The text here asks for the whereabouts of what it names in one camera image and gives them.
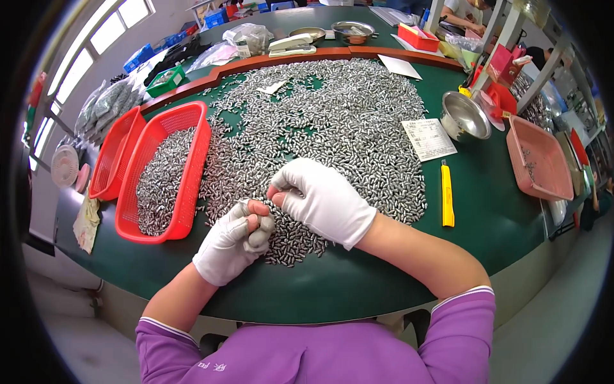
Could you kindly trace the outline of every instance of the sleeve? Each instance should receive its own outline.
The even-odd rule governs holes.
[[[450,8],[454,13],[459,10],[459,0],[445,0],[443,5]]]
[[[495,315],[492,288],[480,286],[437,304],[418,354],[433,382],[487,383]]]
[[[148,317],[136,327],[136,349],[143,384],[178,383],[201,360],[190,334]]]

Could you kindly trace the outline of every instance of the hand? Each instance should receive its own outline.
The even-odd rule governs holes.
[[[472,30],[473,32],[476,32],[480,36],[483,36],[484,33],[486,33],[486,27],[483,25],[477,25],[477,24],[471,23],[468,25],[468,28]]]
[[[241,200],[216,221],[192,262],[206,281],[226,285],[268,251],[274,230],[275,220],[266,205]]]
[[[347,250],[369,230],[377,212],[339,172],[304,158],[284,165],[273,176],[266,197]]]

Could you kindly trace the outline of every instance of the purple shirt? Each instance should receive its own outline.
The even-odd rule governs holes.
[[[146,384],[486,383],[495,313],[489,287],[433,308],[418,351],[375,321],[321,326],[245,324],[200,358],[192,337],[141,318],[136,347]]]

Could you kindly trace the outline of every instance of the stainless steel bowl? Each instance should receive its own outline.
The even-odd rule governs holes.
[[[491,137],[491,124],[473,100],[458,92],[446,92],[441,103],[441,125],[452,139],[467,143]]]
[[[336,22],[330,26],[335,32],[335,39],[345,45],[361,45],[369,41],[375,28],[361,22]]]
[[[288,36],[294,36],[294,35],[298,35],[301,33],[310,34],[311,38],[313,39],[313,42],[311,43],[311,45],[315,47],[317,47],[324,40],[324,37],[326,36],[326,31],[316,26],[306,26],[304,28],[295,29],[292,32],[290,32]]]

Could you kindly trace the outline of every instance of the stapler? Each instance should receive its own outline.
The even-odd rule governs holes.
[[[274,41],[269,45],[269,57],[315,53],[316,48],[310,45],[312,42],[313,38],[308,33],[301,33]]]

